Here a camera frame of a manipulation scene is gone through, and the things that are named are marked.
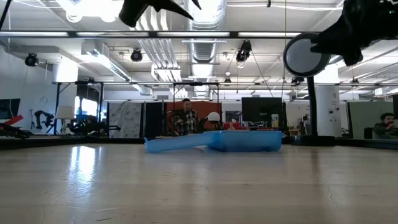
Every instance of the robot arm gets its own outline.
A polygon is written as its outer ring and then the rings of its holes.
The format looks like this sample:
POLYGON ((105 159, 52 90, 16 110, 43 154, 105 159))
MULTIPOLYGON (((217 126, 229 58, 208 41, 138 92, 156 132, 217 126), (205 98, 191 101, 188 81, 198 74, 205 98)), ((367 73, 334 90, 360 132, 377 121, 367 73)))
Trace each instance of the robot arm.
POLYGON ((396 0, 345 0, 340 18, 312 39, 312 52, 341 55, 347 66, 362 61, 372 41, 398 35, 396 0))
POLYGON ((51 125, 51 123, 53 122, 54 115, 52 115, 52 114, 46 113, 42 110, 38 110, 34 114, 36 117, 36 128, 37 129, 42 129, 42 126, 40 125, 41 124, 41 122, 40 122, 41 115, 44 115, 46 117, 46 120, 43 121, 46 128, 49 127, 51 125))

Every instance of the man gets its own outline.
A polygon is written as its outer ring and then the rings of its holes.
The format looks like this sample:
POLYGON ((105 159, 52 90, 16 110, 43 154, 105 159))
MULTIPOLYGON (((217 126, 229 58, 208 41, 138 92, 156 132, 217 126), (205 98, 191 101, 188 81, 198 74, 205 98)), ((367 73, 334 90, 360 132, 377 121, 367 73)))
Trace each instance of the man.
POLYGON ((398 139, 394 123, 394 114, 384 113, 380 116, 381 123, 373 127, 373 139, 398 139))
POLYGON ((174 117, 175 125, 180 129, 180 135, 193 134, 197 131, 199 123, 198 113, 191 109, 191 101, 184 99, 183 110, 176 112, 174 117))

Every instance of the red object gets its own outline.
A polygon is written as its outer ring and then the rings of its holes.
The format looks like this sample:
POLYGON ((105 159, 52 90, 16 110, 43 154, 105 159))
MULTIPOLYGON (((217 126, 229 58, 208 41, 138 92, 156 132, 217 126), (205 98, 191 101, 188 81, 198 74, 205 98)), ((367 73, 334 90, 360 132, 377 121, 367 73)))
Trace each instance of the red object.
POLYGON ((6 122, 3 122, 3 124, 13 125, 13 124, 17 123, 18 121, 20 121, 22 119, 24 119, 24 117, 22 115, 18 115, 18 116, 15 116, 15 117, 11 118, 10 120, 8 120, 6 122))

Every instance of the white wheel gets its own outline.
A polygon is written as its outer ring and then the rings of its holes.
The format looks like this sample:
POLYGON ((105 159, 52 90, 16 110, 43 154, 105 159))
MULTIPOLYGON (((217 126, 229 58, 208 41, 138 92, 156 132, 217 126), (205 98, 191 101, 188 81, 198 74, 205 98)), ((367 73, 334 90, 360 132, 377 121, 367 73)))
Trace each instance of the white wheel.
POLYGON ((308 78, 320 73, 329 63, 329 54, 311 52, 314 33, 303 33, 294 37, 284 50, 285 68, 296 77, 308 78))

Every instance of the computer monitor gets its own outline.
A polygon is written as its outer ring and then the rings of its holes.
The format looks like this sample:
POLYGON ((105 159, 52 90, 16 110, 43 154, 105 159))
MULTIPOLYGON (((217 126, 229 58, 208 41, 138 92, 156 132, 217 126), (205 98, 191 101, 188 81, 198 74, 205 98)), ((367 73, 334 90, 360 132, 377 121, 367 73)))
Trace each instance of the computer monitor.
POLYGON ((268 97, 242 98, 242 117, 243 121, 266 122, 266 126, 271 126, 271 115, 279 115, 279 127, 282 127, 282 99, 268 97))

